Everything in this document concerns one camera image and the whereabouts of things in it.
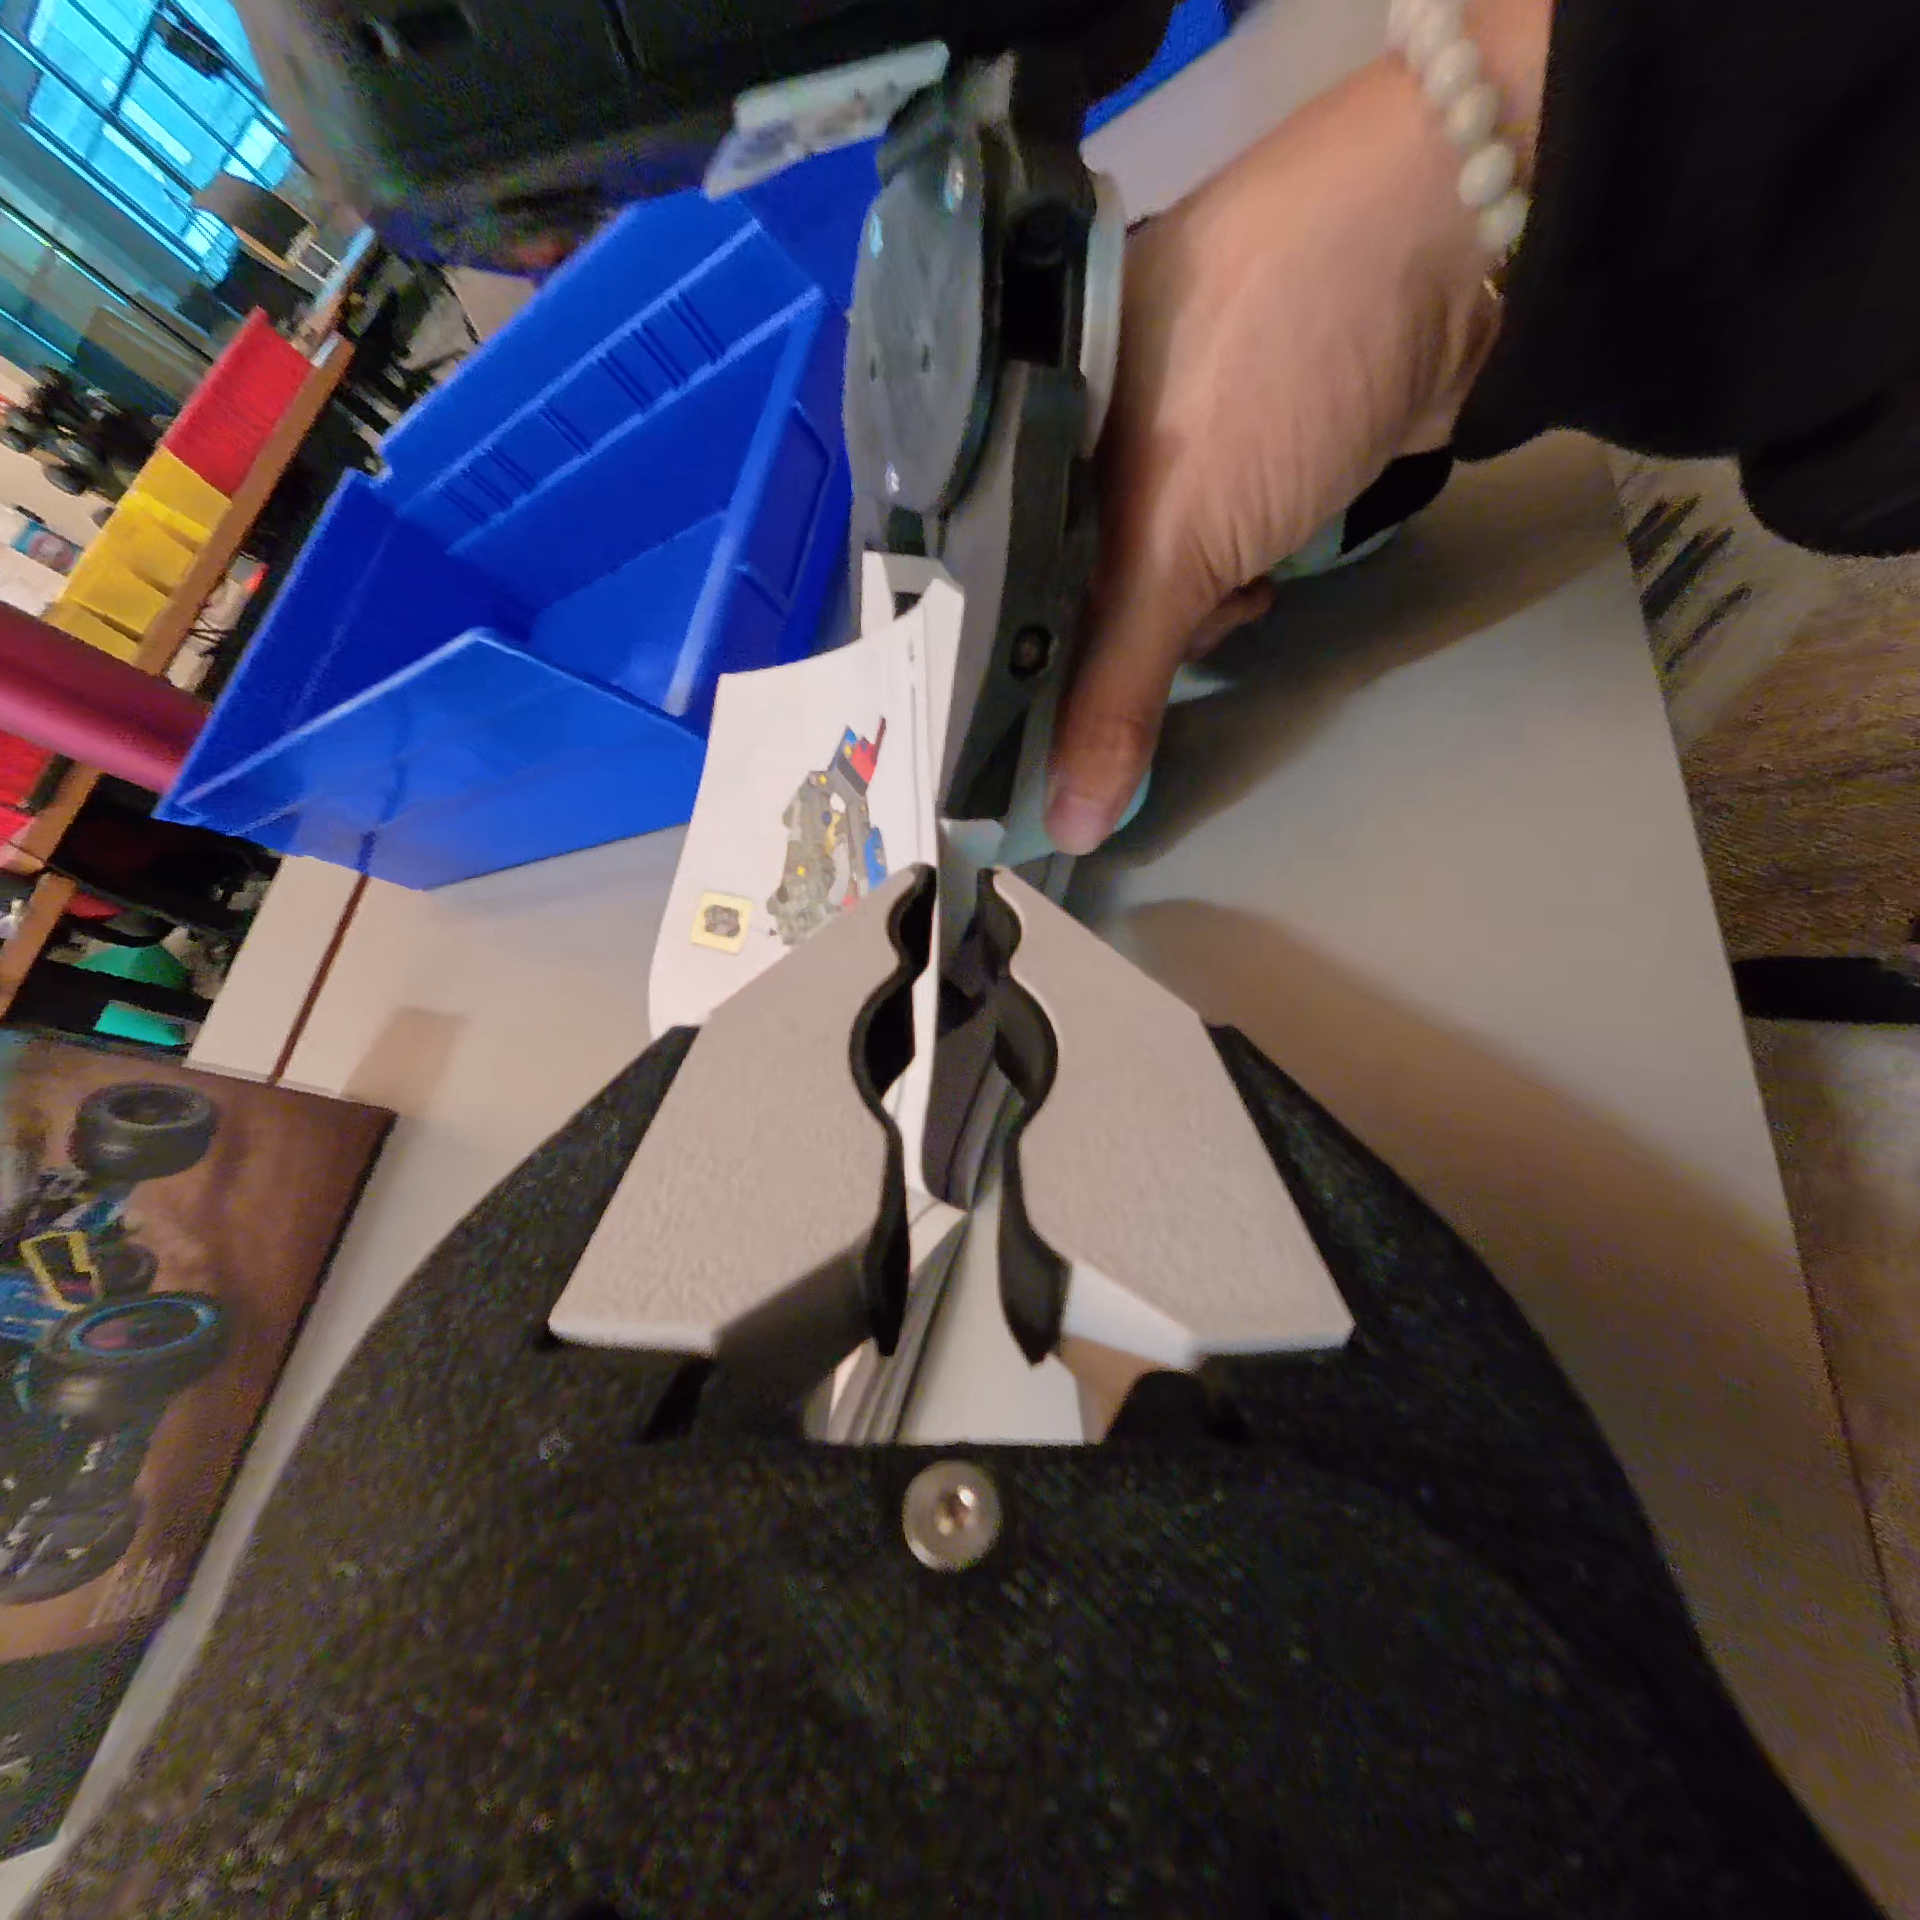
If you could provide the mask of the person's right hand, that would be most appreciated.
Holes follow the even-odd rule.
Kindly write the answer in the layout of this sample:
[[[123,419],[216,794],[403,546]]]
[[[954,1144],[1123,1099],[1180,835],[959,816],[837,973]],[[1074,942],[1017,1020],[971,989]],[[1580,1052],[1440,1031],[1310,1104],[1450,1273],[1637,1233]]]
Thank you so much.
[[[1400,456],[1445,445],[1495,331],[1464,158],[1402,54],[1297,110],[1126,242],[1101,548],[1046,791],[1095,851],[1177,671]]]

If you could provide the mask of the maroon bottle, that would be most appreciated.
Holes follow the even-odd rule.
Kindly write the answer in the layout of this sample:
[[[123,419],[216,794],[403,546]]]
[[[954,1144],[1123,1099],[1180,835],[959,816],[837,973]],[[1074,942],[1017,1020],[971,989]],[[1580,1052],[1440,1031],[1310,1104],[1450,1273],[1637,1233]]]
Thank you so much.
[[[207,716],[165,675],[3,603],[3,733],[165,797]]]

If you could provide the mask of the lego set box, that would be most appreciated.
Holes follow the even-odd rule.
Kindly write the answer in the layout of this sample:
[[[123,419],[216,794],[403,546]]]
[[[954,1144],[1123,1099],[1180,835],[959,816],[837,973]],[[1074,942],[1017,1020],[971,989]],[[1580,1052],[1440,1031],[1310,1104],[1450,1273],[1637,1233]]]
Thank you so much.
[[[60,1832],[393,1114],[4,1028],[3,1845]]]

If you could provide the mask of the red storage bin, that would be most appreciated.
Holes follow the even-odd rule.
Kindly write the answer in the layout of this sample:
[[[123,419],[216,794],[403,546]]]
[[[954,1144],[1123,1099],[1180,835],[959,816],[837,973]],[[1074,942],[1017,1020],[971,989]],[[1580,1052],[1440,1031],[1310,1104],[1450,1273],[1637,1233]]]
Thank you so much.
[[[55,794],[65,759],[49,749],[3,733],[3,867],[17,867],[17,837],[35,824],[35,811]]]
[[[159,436],[159,452],[232,497],[294,408],[313,357],[253,307]]]

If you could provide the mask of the wooden shelf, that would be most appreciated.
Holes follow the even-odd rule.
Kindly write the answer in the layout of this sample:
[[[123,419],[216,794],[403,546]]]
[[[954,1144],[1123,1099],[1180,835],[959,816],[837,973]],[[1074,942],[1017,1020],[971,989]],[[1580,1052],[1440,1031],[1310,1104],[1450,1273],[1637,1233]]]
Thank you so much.
[[[300,452],[300,445],[308,439],[313,424],[337,397],[342,376],[348,373],[354,348],[343,337],[330,337],[318,354],[305,354],[313,357],[314,368],[300,390],[299,400],[277,424],[270,445],[259,452],[253,470],[240,483],[240,490],[228,497],[228,508],[216,529],[196,557],[184,584],[171,594],[165,612],[143,638],[139,655],[125,658],[141,671],[165,675],[171,685],[176,685],[171,681],[171,664],[178,658],[186,639],[216,590],[223,587],[232,566],[238,562],[240,548],[257,522],[257,515],[266,507],[294,456]],[[13,842],[17,854],[35,864],[35,883],[18,928],[4,940],[3,1008],[7,1014],[12,1013],[13,999],[28,982],[35,962],[42,957],[55,928],[79,890],[74,878],[55,874],[55,856],[62,851],[62,840],[79,822],[83,805],[97,782],[110,779],[94,769],[71,762],[69,756],[62,759],[69,763],[69,769],[55,797],[35,815],[35,824]]]

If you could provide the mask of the yellow storage bin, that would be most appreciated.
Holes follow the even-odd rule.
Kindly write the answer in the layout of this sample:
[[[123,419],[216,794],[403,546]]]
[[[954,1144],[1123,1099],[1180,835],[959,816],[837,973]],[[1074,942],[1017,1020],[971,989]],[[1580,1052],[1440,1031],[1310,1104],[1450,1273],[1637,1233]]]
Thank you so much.
[[[171,452],[153,452],[42,621],[115,658],[134,658],[227,508],[227,492]]]

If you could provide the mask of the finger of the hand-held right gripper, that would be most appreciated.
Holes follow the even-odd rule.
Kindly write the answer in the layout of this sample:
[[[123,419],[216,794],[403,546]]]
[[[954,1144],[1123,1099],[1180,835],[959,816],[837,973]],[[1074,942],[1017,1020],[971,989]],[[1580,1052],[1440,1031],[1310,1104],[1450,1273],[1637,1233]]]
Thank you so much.
[[[937,837],[957,646],[966,596],[921,557],[866,551],[857,562],[857,639],[875,646],[904,687],[906,763],[917,837]]]
[[[937,824],[943,901],[973,901],[978,877],[1011,870],[1046,901],[1062,901],[1069,886],[1069,856],[1051,840],[1044,824],[997,818],[940,818]]]

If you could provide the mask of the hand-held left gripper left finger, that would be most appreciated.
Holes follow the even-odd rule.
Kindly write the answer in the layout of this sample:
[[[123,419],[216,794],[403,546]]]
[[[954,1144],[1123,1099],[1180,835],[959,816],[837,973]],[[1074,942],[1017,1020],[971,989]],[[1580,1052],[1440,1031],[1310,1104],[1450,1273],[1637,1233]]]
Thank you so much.
[[[917,1055],[934,867],[885,880],[700,1027],[548,1311],[567,1347],[728,1378],[819,1443],[898,1436],[943,1297],[885,1094]]]

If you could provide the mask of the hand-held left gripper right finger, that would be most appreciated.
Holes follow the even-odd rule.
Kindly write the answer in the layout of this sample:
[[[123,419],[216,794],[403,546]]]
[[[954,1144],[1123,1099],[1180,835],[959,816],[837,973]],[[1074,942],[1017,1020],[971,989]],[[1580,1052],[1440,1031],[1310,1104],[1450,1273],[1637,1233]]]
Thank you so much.
[[[1156,1372],[1340,1352],[1327,1261],[1201,1020],[1008,867],[978,878],[973,1439],[1078,1444]]]

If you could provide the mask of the lego instruction booklet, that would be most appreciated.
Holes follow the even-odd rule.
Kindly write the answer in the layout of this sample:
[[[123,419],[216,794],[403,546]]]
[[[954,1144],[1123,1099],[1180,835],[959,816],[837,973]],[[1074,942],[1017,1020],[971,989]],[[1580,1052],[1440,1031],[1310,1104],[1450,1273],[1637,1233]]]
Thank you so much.
[[[723,677],[647,979],[654,1034],[705,1024],[924,859],[904,687],[875,646]]]

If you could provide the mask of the black toy car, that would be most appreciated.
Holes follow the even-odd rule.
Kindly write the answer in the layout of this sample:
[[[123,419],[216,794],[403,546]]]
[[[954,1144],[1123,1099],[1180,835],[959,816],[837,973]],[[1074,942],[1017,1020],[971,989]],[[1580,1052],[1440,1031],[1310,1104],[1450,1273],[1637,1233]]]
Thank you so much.
[[[3,445],[35,459],[56,492],[117,504],[159,447],[170,419],[88,386],[67,369],[30,374],[3,406]]]

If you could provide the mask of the blue bin with white label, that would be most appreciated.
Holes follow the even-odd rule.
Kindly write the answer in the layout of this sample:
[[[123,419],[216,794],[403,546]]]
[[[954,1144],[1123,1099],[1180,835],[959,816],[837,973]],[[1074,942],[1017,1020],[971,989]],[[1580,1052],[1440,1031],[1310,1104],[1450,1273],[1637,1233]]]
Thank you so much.
[[[1123,113],[1160,90],[1192,62],[1207,54],[1253,8],[1253,2],[1177,2],[1170,12],[1165,36],[1140,73],[1088,107],[1083,135],[1101,131]]]

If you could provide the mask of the blue plastic storage bin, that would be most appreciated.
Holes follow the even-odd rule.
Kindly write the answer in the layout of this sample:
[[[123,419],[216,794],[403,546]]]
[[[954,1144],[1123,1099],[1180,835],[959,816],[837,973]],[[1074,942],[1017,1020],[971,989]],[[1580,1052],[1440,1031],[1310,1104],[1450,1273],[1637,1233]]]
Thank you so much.
[[[878,141],[637,202],[386,436],[375,492],[454,551],[792,325],[842,316]]]
[[[803,294],[567,448],[637,345],[410,497],[343,474],[157,815],[407,889],[683,825],[720,681],[819,644],[848,325]]]

